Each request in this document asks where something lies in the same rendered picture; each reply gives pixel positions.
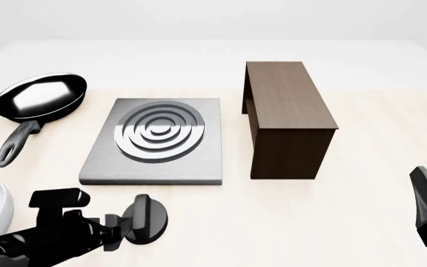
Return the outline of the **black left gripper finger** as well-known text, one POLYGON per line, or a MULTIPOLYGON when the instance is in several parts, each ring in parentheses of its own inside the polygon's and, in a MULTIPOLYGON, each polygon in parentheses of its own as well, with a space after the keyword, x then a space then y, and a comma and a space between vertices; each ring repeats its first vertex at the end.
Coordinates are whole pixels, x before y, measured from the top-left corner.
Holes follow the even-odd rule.
POLYGON ((133 217, 120 217, 119 227, 122 237, 125 237, 133 230, 133 217))

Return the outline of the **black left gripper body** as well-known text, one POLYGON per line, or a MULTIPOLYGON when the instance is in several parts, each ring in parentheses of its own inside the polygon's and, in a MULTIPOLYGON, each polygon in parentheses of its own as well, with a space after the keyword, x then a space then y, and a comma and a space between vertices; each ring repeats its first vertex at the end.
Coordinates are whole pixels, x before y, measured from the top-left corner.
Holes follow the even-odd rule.
POLYGON ((108 241, 104 244, 104 251, 116 251, 122 242, 122 223, 124 219, 115 214, 105 215, 105 226, 109 230, 108 241))

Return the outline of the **round black stove knob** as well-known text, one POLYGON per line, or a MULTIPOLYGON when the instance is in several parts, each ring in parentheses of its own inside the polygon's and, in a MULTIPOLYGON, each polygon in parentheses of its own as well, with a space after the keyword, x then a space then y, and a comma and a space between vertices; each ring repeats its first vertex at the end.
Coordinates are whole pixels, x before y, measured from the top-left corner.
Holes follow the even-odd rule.
POLYGON ((122 217, 127 217, 132 222, 125 239, 136 245, 155 242, 168 226, 166 208, 147 194, 136 195, 133 204, 126 208, 122 217))

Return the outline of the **flat grey stove plate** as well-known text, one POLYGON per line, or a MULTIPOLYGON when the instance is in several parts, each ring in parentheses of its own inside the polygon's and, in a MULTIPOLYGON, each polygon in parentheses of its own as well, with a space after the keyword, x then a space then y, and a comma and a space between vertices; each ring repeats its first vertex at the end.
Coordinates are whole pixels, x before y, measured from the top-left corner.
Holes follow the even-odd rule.
POLYGON ((221 185, 220 100, 116 99, 79 181, 83 185, 221 185))

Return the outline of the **black frying pan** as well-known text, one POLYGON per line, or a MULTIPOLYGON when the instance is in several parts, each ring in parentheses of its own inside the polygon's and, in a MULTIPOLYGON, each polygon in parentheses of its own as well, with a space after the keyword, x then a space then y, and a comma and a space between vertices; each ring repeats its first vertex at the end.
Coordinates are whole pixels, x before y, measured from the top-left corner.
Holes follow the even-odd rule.
POLYGON ((87 82, 74 73, 47 73, 17 82, 0 93, 0 116, 19 126, 0 148, 0 168, 16 159, 29 135, 80 106, 87 82))

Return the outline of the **dark brown wooden cabinet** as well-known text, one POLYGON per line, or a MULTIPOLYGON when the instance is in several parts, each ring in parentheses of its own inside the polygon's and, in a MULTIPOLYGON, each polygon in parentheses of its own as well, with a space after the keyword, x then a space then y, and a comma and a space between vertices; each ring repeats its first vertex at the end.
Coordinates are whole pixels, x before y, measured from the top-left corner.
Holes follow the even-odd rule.
POLYGON ((315 179, 337 123, 302 62, 247 62, 251 179, 315 179))

